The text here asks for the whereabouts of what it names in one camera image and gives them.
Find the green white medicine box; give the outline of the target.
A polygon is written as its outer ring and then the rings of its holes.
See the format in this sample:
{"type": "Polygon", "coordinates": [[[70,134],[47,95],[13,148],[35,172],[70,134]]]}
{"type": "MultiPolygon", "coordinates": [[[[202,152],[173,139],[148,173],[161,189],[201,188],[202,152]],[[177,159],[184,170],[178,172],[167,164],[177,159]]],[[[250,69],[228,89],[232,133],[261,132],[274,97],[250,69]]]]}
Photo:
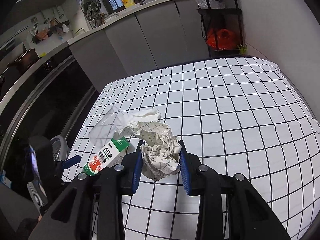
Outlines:
{"type": "Polygon", "coordinates": [[[89,158],[84,166],[84,172],[89,176],[93,176],[106,167],[110,168],[120,164],[129,146],[130,143],[125,137],[118,140],[109,140],[97,154],[89,158]]]}

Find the clear plastic cup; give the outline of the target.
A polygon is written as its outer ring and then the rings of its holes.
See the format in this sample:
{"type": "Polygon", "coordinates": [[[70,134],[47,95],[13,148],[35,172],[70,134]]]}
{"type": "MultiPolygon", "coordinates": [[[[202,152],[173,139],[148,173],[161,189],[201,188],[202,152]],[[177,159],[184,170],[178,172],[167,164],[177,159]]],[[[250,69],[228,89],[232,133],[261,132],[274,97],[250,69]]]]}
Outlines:
{"type": "Polygon", "coordinates": [[[107,113],[90,130],[90,142],[102,148],[109,140],[119,139],[129,121],[129,115],[112,106],[107,113]]]}

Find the checkered paper ball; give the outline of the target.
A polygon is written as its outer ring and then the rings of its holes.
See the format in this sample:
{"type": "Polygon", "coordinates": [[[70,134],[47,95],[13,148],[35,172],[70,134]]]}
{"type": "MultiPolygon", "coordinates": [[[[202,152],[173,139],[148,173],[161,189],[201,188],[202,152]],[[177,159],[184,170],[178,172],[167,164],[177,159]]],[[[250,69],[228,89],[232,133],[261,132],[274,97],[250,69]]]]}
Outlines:
{"type": "Polygon", "coordinates": [[[147,178],[159,181],[179,172],[182,146],[169,125],[159,121],[129,122],[117,133],[144,141],[139,149],[143,159],[142,173],[147,178]]]}

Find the white tissue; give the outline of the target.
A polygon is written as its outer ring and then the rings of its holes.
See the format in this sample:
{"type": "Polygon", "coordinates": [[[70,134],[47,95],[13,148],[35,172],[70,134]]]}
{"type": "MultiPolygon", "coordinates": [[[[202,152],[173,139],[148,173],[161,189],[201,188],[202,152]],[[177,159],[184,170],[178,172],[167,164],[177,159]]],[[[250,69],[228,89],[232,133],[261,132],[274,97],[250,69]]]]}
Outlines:
{"type": "Polygon", "coordinates": [[[158,109],[151,108],[151,109],[137,111],[134,113],[127,113],[124,116],[125,116],[124,127],[134,129],[137,127],[139,122],[159,121],[159,119],[161,118],[161,113],[158,109]]]}

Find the grey perforated trash basket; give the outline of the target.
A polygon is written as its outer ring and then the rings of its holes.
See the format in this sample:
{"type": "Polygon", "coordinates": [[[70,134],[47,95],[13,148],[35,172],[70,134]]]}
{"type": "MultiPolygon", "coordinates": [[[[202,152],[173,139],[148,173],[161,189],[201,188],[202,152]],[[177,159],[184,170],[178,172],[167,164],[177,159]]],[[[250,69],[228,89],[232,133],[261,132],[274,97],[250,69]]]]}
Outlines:
{"type": "Polygon", "coordinates": [[[53,159],[54,161],[65,161],[67,160],[70,148],[68,147],[67,140],[57,135],[50,140],[53,148],[53,159]]]}

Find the grey kitchen cabinets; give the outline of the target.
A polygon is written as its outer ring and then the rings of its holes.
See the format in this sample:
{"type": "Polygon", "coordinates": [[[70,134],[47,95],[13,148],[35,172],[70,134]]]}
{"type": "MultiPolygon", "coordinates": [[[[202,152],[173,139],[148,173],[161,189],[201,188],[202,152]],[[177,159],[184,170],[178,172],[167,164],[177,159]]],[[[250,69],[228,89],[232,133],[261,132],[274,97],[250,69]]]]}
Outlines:
{"type": "Polygon", "coordinates": [[[97,91],[115,80],[209,58],[195,0],[154,0],[125,9],[68,41],[97,91]]]}

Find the blue energy label sticker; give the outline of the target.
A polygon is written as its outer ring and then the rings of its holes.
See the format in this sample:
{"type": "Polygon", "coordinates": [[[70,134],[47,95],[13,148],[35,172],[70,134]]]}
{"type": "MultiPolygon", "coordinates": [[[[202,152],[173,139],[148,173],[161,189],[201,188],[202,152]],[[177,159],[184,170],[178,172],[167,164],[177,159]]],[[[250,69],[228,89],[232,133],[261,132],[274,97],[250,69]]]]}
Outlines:
{"type": "Polygon", "coordinates": [[[5,172],[5,171],[3,171],[3,172],[1,173],[1,183],[4,184],[5,186],[7,186],[8,188],[11,188],[12,182],[11,182],[10,179],[8,179],[8,178],[6,177],[6,172],[5,172]]]}

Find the black built-in oven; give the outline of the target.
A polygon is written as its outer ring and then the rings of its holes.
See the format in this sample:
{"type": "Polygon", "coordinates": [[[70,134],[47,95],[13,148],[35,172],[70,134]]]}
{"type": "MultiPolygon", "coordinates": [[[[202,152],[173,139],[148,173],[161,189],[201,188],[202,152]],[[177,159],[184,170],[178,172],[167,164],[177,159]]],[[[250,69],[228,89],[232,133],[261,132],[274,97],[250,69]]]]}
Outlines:
{"type": "Polygon", "coordinates": [[[30,67],[11,87],[1,110],[1,174],[11,181],[32,175],[28,139],[60,135],[72,145],[80,117],[97,90],[66,47],[30,67]]]}

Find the white black grid tablecloth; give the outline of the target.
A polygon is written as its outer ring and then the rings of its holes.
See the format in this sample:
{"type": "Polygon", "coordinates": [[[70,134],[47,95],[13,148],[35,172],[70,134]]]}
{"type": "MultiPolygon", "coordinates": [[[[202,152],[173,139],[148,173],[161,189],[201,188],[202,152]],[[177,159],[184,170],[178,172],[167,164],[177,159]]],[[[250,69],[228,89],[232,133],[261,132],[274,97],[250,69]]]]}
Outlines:
{"type": "Polygon", "coordinates": [[[98,149],[89,131],[111,107],[156,108],[161,122],[201,163],[220,174],[242,173],[300,239],[319,212],[319,123],[279,67],[255,57],[216,59],[116,79],[86,116],[71,148],[81,162],[98,149]]]}

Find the brown cooking pot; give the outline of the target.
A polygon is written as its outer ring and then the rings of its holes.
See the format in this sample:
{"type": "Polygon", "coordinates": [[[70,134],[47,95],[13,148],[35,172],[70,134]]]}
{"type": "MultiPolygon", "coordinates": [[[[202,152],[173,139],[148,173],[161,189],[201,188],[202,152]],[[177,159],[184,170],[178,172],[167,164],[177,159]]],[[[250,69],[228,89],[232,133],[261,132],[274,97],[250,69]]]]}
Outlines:
{"type": "Polygon", "coordinates": [[[14,62],[9,63],[7,67],[21,67],[27,69],[39,60],[39,56],[35,49],[29,49],[21,56],[19,56],[14,62]]]}

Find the small desk fan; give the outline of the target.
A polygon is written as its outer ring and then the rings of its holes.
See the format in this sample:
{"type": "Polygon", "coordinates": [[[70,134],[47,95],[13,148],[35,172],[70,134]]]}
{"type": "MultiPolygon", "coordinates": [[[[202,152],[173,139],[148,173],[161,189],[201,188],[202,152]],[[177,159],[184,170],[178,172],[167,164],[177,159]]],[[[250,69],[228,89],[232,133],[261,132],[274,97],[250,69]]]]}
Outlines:
{"type": "Polygon", "coordinates": [[[91,28],[96,28],[102,23],[100,9],[101,3],[99,0],[81,0],[81,10],[91,28]]]}

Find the yellow detergent bottle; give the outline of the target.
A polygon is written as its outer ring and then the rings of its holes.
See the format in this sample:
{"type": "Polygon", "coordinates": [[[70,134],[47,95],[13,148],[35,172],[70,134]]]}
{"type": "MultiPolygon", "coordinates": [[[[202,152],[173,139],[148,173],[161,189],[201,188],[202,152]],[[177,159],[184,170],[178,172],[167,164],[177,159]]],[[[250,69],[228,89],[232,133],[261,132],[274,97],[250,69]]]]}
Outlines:
{"type": "Polygon", "coordinates": [[[134,0],[121,0],[125,8],[129,8],[135,5],[134,0]]]}

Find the red plastic bag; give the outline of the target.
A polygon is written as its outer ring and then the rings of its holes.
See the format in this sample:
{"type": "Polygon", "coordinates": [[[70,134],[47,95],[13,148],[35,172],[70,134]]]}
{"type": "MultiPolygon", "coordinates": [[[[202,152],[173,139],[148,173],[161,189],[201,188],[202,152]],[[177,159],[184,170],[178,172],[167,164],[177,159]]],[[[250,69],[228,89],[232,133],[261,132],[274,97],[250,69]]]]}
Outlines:
{"type": "Polygon", "coordinates": [[[233,50],[240,44],[235,32],[228,29],[209,29],[206,44],[214,50],[233,50]]]}

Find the black metal shelf rack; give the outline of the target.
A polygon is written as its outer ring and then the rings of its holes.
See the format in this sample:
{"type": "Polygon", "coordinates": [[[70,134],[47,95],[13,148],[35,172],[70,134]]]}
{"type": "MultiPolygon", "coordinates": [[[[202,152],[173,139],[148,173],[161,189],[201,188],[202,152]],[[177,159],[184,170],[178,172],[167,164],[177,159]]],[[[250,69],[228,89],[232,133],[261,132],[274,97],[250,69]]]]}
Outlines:
{"type": "Polygon", "coordinates": [[[209,29],[228,29],[236,33],[239,37],[240,44],[233,50],[214,50],[208,44],[208,53],[210,57],[217,58],[220,56],[235,56],[246,53],[247,47],[244,41],[244,29],[242,20],[242,10],[238,0],[223,0],[224,9],[199,9],[197,11],[201,17],[201,35],[206,43],[209,29]]]}

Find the clear plastic bag on shelf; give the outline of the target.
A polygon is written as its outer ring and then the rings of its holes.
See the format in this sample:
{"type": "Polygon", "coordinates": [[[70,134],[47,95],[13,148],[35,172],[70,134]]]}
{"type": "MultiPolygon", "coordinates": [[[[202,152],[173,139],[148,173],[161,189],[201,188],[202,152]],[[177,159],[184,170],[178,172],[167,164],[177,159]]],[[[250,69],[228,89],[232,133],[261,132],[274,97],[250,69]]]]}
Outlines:
{"type": "Polygon", "coordinates": [[[224,9],[225,3],[223,0],[195,0],[199,9],[209,9],[207,2],[210,4],[210,9],[224,9]]]}

